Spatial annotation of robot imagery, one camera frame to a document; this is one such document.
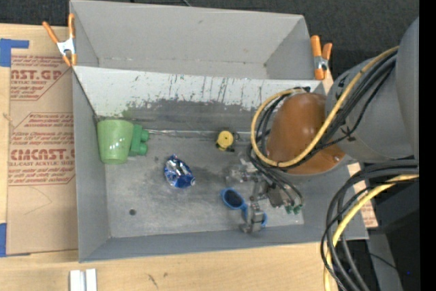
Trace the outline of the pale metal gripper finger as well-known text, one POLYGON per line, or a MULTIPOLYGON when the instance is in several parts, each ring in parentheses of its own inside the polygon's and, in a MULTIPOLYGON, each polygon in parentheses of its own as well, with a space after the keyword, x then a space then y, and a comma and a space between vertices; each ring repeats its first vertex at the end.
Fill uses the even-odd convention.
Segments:
POLYGON ((253 182, 253 190, 249 197, 251 202, 258 202, 264 199, 263 181, 257 180, 253 182))
POLYGON ((241 211, 243 223, 239 227, 244 233, 259 232, 266 225, 266 213, 257 202, 246 204, 241 211))

